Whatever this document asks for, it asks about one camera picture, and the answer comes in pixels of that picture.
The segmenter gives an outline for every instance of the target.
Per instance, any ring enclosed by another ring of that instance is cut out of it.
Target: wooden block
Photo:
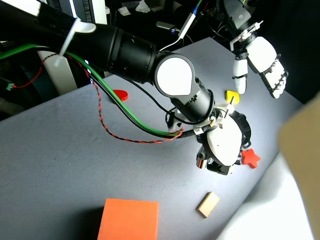
[[[108,198],[97,240],[157,240],[159,203]]]
[[[219,200],[220,198],[217,195],[215,195],[212,191],[208,192],[208,194],[205,196],[205,198],[202,200],[202,202],[196,209],[207,218],[209,217]]]

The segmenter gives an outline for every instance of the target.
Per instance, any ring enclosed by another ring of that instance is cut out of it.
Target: red star-shaped block
[[[248,164],[253,169],[258,167],[258,161],[260,159],[261,157],[256,155],[253,149],[242,151],[242,164]]]

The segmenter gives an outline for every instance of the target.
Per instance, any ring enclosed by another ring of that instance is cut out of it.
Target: table
[[[177,51],[196,76],[224,102],[234,90],[234,55],[211,38]],[[129,108],[165,130],[165,114],[117,76],[107,82],[128,91]],[[144,85],[171,107],[150,84]],[[158,240],[212,240],[239,208],[276,156],[279,127],[302,104],[285,92],[273,99],[251,70],[236,110],[251,126],[258,168],[236,166],[225,176],[196,167],[200,144],[193,137],[162,144],[135,144],[105,133],[97,93],[88,85],[0,122],[0,234],[3,239],[96,239],[106,198],[158,201]],[[136,140],[157,139],[134,127],[103,95],[109,129]],[[220,197],[208,219],[196,211],[207,192]]]

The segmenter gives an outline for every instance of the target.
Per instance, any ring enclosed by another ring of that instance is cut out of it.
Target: robotic hand
[[[278,99],[284,92],[288,72],[280,63],[280,54],[256,31],[263,22],[256,22],[248,27],[250,12],[239,0],[216,0],[216,19],[224,21],[226,28],[233,35],[230,50],[235,53],[233,79],[239,94],[246,91],[248,64],[259,74],[271,96]]]
[[[196,135],[202,144],[197,154],[197,166],[227,175],[237,164],[241,148],[250,145],[251,130],[243,114],[232,104],[215,104],[214,94],[196,78],[191,61],[180,54],[157,51],[148,41],[110,25],[76,21],[45,3],[35,0],[30,5],[12,6],[0,0],[1,40],[34,43],[58,52],[71,29],[75,29],[68,52],[77,54],[97,68],[126,80],[150,83],[177,108],[176,113],[193,125],[180,137]],[[173,118],[170,115],[170,128]]]

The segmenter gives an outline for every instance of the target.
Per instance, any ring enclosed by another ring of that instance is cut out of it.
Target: crumpled paper
[[[148,5],[145,3],[145,0],[140,1],[139,5],[136,6],[135,10],[137,12],[141,12],[141,13],[145,13],[145,14],[151,11],[150,8],[148,7]]]

